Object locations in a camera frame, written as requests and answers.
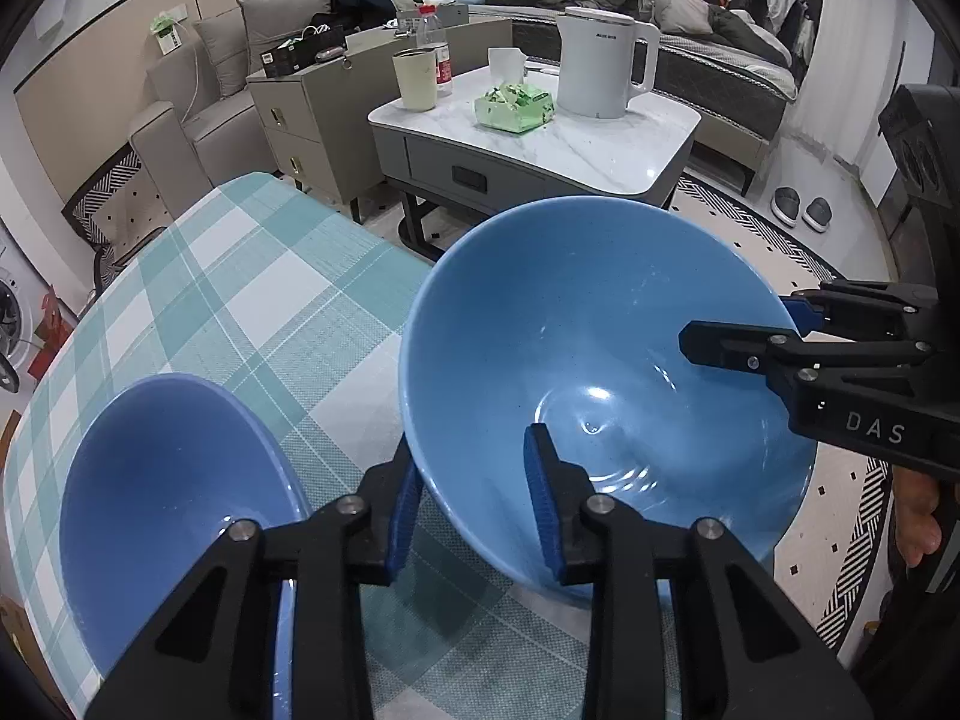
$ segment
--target teal and white plaid tablecloth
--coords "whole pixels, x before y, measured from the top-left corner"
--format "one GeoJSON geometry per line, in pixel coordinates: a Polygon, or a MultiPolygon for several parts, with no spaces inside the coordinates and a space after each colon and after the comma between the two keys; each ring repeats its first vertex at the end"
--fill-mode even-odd
{"type": "MultiPolygon", "coordinates": [[[[96,416],[144,376],[208,378],[270,428],[319,507],[394,453],[400,337],[428,267],[252,173],[190,209],[83,319],[21,420],[3,483],[27,612],[78,716],[101,675],[64,597],[59,507],[96,416]]],[[[379,718],[579,716],[589,613],[513,586],[429,495],[405,570],[362,597],[379,718]]]]}

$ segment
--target black drawer handle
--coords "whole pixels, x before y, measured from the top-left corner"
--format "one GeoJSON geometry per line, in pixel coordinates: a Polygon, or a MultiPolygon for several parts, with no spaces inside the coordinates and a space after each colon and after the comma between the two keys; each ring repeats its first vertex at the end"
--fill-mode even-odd
{"type": "Polygon", "coordinates": [[[487,193],[487,177],[482,172],[454,165],[450,167],[450,173],[453,176],[454,184],[473,189],[481,194],[487,193]]]}

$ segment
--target kettle lid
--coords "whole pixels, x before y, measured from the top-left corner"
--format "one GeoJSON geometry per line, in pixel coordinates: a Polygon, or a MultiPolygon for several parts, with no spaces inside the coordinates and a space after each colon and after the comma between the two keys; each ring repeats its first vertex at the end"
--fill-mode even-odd
{"type": "Polygon", "coordinates": [[[633,16],[627,16],[624,13],[613,13],[608,10],[597,10],[592,7],[569,5],[563,13],[567,16],[575,16],[578,19],[591,19],[596,22],[621,23],[621,25],[634,25],[637,23],[637,20],[633,16]]]}

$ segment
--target green tissue package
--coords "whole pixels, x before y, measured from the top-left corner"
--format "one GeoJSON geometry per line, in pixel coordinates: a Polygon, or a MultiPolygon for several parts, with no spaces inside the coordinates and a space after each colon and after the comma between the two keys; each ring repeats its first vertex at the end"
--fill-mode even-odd
{"type": "Polygon", "coordinates": [[[528,83],[504,83],[473,101],[477,122],[507,132],[526,132],[553,119],[549,92],[528,83]]]}

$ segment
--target bottle label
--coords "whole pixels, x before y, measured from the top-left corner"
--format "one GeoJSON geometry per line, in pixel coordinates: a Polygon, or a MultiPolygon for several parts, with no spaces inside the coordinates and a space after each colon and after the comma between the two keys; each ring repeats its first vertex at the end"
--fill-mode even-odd
{"type": "Polygon", "coordinates": [[[453,79],[453,69],[450,67],[450,46],[438,46],[437,55],[437,83],[447,83],[453,79]]]}

